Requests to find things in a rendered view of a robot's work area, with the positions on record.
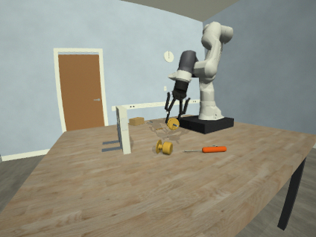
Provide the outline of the tan cardboard box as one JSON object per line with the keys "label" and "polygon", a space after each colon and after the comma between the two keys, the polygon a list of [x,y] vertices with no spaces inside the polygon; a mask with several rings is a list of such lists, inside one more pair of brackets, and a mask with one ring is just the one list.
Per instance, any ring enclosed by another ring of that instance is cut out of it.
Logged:
{"label": "tan cardboard box", "polygon": [[143,117],[129,118],[129,125],[137,126],[144,123],[145,120]]}

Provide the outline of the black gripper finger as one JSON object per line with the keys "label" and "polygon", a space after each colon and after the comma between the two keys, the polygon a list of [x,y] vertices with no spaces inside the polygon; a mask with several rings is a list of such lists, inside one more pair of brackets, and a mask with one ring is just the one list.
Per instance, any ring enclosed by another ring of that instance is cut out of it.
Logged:
{"label": "black gripper finger", "polygon": [[177,120],[179,122],[180,122],[180,117],[183,117],[183,114],[186,114],[186,109],[187,109],[187,106],[188,106],[188,103],[189,103],[190,99],[191,98],[186,96],[186,102],[185,102],[185,105],[184,105],[184,108],[183,108],[183,95],[180,96],[180,109],[179,109],[179,115],[178,115],[178,118],[177,118]]}
{"label": "black gripper finger", "polygon": [[167,100],[166,100],[166,103],[165,103],[165,110],[166,110],[166,113],[167,113],[167,117],[166,117],[166,120],[165,120],[165,123],[167,124],[168,123],[168,117],[170,115],[170,111],[171,111],[171,108],[173,107],[174,105],[174,102],[176,101],[177,97],[178,97],[178,93],[175,95],[175,97],[173,98],[169,108],[168,108],[168,103],[169,103],[169,100],[170,100],[170,96],[171,96],[172,92],[167,92]]}

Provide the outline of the orange-handled screwdriver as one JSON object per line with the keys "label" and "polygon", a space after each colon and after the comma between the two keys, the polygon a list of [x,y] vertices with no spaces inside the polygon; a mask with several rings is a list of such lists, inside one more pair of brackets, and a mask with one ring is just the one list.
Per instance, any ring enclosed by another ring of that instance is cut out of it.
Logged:
{"label": "orange-handled screwdriver", "polygon": [[[226,150],[227,148],[225,146],[202,148],[203,153],[225,152]],[[201,151],[201,150],[188,150],[188,151]]]}

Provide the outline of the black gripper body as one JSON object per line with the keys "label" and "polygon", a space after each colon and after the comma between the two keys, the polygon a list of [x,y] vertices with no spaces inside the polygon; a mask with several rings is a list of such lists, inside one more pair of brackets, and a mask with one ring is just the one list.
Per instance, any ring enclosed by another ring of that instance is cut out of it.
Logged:
{"label": "black gripper body", "polygon": [[[176,100],[180,101],[180,96],[183,95],[183,99],[187,96],[187,89],[188,89],[189,83],[185,82],[183,80],[176,80],[174,85],[174,90],[172,91],[173,97],[178,93],[178,97]],[[182,90],[182,91],[181,91]]]}

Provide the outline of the brass door knob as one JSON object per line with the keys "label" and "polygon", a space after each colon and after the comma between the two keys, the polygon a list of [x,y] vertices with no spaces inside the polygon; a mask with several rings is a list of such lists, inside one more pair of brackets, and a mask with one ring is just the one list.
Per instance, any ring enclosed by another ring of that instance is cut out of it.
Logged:
{"label": "brass door knob", "polygon": [[170,155],[173,149],[173,145],[171,142],[164,142],[164,144],[162,145],[162,141],[159,140],[157,142],[157,146],[156,146],[156,153],[158,154],[161,150],[163,154],[167,154]]}

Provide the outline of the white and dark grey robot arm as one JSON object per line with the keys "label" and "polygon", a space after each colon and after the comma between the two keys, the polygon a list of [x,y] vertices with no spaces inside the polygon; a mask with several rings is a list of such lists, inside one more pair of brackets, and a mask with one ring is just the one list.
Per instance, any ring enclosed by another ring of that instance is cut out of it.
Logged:
{"label": "white and dark grey robot arm", "polygon": [[199,61],[195,51],[184,51],[181,54],[178,70],[169,74],[168,78],[183,80],[188,83],[190,83],[192,78],[199,78],[201,95],[199,119],[218,120],[222,119],[221,117],[223,116],[221,111],[215,106],[212,81],[215,79],[218,70],[223,43],[226,44],[232,39],[233,28],[221,25],[218,22],[211,22],[209,27],[207,26],[205,25],[203,28],[201,39],[203,47],[207,49],[205,60]]}

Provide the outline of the yellow door knob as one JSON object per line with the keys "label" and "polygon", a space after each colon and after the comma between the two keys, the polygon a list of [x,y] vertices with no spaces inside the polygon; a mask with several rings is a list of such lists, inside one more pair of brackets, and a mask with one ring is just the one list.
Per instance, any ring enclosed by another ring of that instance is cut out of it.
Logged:
{"label": "yellow door knob", "polygon": [[167,126],[170,130],[176,130],[179,125],[180,123],[176,118],[170,118],[167,123]]}

